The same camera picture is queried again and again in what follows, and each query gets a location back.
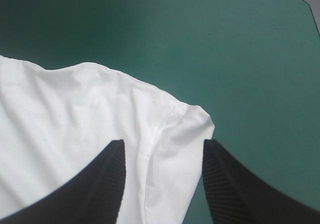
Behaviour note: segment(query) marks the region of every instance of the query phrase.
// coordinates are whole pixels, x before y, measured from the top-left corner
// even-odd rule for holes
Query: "green mat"
[[[320,36],[301,0],[0,0],[0,55],[97,62],[200,105],[245,166],[320,210]],[[202,182],[184,223],[211,223]]]

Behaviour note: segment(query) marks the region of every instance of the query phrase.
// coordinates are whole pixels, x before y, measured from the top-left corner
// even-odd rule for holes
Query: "white t-shirt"
[[[85,62],[46,70],[0,55],[0,218],[45,197],[112,140],[125,143],[118,224],[181,224],[214,125],[121,71]]]

